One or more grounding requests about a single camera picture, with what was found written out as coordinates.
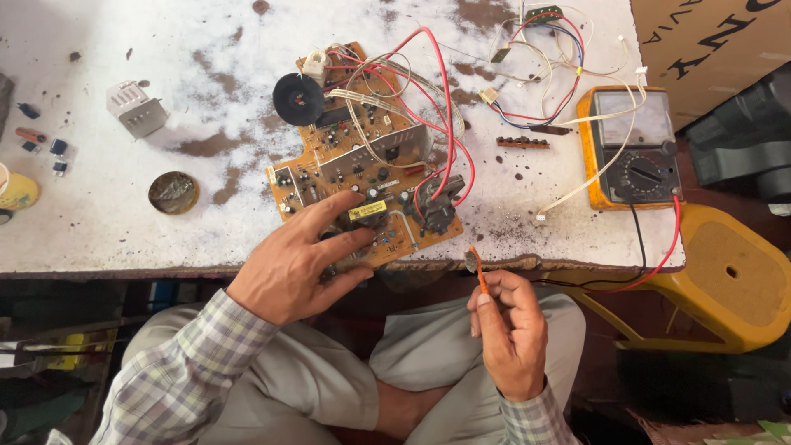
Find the speaker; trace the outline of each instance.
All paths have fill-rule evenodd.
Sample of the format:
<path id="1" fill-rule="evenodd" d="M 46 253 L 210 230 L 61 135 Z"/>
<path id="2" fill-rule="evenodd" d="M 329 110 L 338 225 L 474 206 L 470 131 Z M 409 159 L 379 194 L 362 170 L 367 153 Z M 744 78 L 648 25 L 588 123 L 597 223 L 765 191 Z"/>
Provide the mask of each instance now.
<path id="1" fill-rule="evenodd" d="M 291 125 L 314 124 L 324 112 L 324 93 L 318 82 L 300 73 L 286 74 L 272 92 L 274 110 Z"/>

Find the multimeter knob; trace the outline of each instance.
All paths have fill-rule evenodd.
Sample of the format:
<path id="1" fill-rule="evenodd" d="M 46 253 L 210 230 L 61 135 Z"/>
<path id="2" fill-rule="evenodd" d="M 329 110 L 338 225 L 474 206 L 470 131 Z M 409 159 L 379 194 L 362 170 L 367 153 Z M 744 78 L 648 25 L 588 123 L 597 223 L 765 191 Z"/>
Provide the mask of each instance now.
<path id="1" fill-rule="evenodd" d="M 665 156 L 676 156 L 678 151 L 679 146 L 673 141 L 664 141 L 662 143 L 662 148 L 660 148 L 660 152 Z"/>

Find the yellow cup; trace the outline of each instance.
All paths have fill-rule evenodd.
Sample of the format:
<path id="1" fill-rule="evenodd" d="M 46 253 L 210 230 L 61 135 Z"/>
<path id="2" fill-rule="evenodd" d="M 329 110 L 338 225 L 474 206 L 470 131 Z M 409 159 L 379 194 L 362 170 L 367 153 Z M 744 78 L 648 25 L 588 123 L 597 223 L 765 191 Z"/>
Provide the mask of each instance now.
<path id="1" fill-rule="evenodd" d="M 0 208 L 24 210 L 32 207 L 39 196 L 39 186 L 34 180 L 14 173 L 0 163 Z"/>

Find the right hand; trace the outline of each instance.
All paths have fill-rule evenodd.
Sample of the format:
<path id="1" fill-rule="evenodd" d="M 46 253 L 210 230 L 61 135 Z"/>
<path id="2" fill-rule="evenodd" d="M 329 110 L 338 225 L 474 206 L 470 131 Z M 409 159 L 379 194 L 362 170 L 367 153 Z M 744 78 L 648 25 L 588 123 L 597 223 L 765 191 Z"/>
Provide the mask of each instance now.
<path id="1" fill-rule="evenodd" d="M 483 335 L 486 369 L 506 399 L 538 397 L 543 392 L 547 362 L 547 320 L 533 286 L 503 270 L 487 272 L 483 279 L 489 294 L 476 287 L 467 308 L 473 337 Z"/>
<path id="2" fill-rule="evenodd" d="M 324 312 L 332 303 L 371 278 L 373 270 L 358 266 L 326 283 L 319 277 L 327 266 L 373 241 L 373 230 L 357 229 L 319 241 L 322 231 L 365 197 L 340 192 L 290 217 L 253 250 L 226 294 L 258 318 L 285 325 Z"/>

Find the brush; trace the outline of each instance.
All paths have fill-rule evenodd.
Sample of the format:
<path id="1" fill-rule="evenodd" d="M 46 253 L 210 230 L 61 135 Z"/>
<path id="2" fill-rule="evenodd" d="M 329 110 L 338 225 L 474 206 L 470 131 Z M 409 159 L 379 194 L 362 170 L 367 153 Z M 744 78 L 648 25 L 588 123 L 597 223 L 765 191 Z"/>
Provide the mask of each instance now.
<path id="1" fill-rule="evenodd" d="M 464 265 L 467 266 L 467 270 L 470 273 L 478 274 L 478 280 L 481 282 L 481 292 L 488 294 L 489 288 L 486 287 L 486 281 L 483 280 L 483 271 L 481 270 L 481 257 L 473 245 L 464 253 Z"/>

